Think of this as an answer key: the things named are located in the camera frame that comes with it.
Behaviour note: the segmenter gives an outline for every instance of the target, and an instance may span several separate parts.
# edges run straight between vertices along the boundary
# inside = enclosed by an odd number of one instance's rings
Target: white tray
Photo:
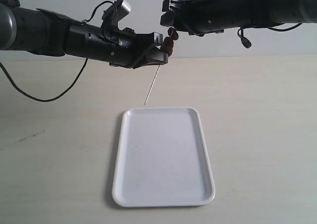
[[[118,205],[201,206],[214,195],[196,110],[146,108],[124,114],[112,189]]]

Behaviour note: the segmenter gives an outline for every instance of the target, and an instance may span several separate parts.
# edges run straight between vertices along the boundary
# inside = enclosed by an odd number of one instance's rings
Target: white wall
[[[46,8],[78,20],[88,18],[93,8],[104,0],[21,0],[25,8]],[[120,27],[131,27],[138,33],[157,31],[166,35],[166,28],[159,25],[163,0],[128,0],[132,5],[131,14],[122,20]],[[93,24],[101,24],[101,11]],[[250,29],[246,36],[253,47],[245,49],[237,37],[237,30],[227,30],[225,34],[206,35],[204,38],[189,37],[182,33],[175,48],[175,58],[254,56],[254,55],[293,55],[317,54],[317,26],[304,25],[289,33],[275,33],[269,30]],[[0,52],[1,61],[8,60],[47,60],[52,57],[34,56],[26,52]]]
[[[186,209],[118,209],[111,182],[123,111],[143,106],[156,67],[89,62],[64,98],[40,104],[0,73],[1,224],[317,223],[317,56],[175,59],[148,106],[201,115],[216,198]],[[82,61],[11,62],[50,98]]]

